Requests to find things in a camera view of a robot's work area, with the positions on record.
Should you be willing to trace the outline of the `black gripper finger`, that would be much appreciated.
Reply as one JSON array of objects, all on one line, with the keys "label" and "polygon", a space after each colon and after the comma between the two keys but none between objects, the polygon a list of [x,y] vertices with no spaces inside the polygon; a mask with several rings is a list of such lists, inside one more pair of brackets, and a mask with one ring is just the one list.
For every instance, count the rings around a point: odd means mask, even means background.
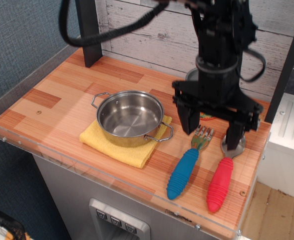
[{"label": "black gripper finger", "polygon": [[182,105],[177,105],[177,111],[183,131],[190,135],[199,125],[200,112]]},{"label": "black gripper finger", "polygon": [[240,140],[247,131],[247,123],[244,120],[229,121],[229,128],[226,133],[227,150],[235,150]]}]

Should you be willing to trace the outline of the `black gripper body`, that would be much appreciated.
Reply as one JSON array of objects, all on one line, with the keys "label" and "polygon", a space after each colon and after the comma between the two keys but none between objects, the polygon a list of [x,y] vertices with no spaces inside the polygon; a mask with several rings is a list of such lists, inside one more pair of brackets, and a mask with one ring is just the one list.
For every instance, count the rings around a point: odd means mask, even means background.
[{"label": "black gripper body", "polygon": [[239,60],[231,57],[225,65],[212,65],[196,58],[198,81],[175,81],[173,101],[199,112],[226,120],[247,123],[247,131],[260,126],[263,107],[240,89]]}]

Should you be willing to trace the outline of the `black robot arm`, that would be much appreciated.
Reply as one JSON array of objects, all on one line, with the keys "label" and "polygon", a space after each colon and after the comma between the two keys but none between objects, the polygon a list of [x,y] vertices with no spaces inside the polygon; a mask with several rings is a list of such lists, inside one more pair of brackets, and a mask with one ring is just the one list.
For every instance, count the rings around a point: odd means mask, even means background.
[{"label": "black robot arm", "polygon": [[185,133],[199,123],[200,113],[229,122],[226,144],[234,150],[244,133],[256,130],[263,107],[240,89],[242,56],[265,59],[249,45],[256,40],[246,0],[187,0],[199,43],[195,81],[175,81],[173,101]]}]

